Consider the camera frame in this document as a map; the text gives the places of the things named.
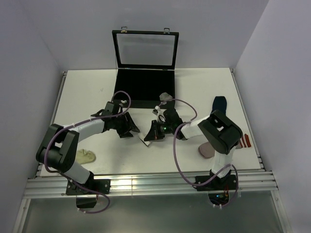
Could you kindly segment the grey sock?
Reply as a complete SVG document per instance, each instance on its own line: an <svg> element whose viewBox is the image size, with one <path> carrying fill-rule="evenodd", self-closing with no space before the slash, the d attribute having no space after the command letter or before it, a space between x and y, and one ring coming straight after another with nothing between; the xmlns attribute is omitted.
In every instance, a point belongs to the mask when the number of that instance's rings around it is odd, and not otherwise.
<svg viewBox="0 0 311 233"><path fill-rule="evenodd" d="M168 100L172 100L173 97L170 94L168 94L167 92L164 92L164 93L160 94L159 99L160 99L160 101L168 101Z"/></svg>

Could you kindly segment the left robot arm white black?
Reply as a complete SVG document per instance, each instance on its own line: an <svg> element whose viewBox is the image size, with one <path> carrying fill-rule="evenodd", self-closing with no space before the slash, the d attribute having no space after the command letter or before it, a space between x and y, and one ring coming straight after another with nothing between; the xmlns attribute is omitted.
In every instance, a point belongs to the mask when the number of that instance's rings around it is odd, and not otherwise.
<svg viewBox="0 0 311 233"><path fill-rule="evenodd" d="M82 193L99 193L108 185L94 179L94 174L77 163L75 158L80 141L109 130L115 130L120 138L140 132L127 110L109 101L90 119L68 126L50 125L36 153L36 160L67 178Z"/></svg>

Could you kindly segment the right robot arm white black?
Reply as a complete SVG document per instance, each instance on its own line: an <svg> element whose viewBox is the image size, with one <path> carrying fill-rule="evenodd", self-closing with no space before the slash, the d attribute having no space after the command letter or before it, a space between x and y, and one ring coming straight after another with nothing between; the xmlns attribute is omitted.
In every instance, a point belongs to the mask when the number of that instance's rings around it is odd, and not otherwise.
<svg viewBox="0 0 311 233"><path fill-rule="evenodd" d="M167 109L163 112L164 121L152 120L151 128L146 136L140 136L145 145L152 141L162 140L167 134L173 134L173 157L176 168L182 178L190 185L200 187L211 183L215 189L221 189L226 185L231 176L233 153L242 138L242 131L231 119L220 110L213 111L202 119L183 122L177 111ZM214 150L214 159L210 178L196 184L188 180L183 174L177 160L176 140L188 140L197 136L205 136L207 142Z"/></svg>

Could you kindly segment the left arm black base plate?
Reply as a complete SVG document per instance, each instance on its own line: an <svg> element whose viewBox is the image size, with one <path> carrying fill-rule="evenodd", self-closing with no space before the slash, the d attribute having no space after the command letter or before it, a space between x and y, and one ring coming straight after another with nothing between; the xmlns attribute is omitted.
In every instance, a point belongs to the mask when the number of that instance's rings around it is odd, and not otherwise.
<svg viewBox="0 0 311 233"><path fill-rule="evenodd" d="M90 184L81 184L82 187L85 187L89 190L93 190L102 194L109 194L110 191L110 180L109 179L99 179L93 180ZM66 195L76 196L76 195L92 195L93 192L87 191L78 187L76 184L68 181L66 188Z"/></svg>

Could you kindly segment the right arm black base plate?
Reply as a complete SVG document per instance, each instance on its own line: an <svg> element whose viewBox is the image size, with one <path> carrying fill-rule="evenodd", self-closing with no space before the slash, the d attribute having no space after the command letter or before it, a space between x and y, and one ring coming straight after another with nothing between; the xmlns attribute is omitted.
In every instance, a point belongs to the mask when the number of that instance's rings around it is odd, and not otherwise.
<svg viewBox="0 0 311 233"><path fill-rule="evenodd" d="M223 178L215 177L209 183L202 185L208 181L212 176L196 176L195 177L195 186L197 191L220 191L220 190L235 190L238 187L238 180L236 175L227 174Z"/></svg>

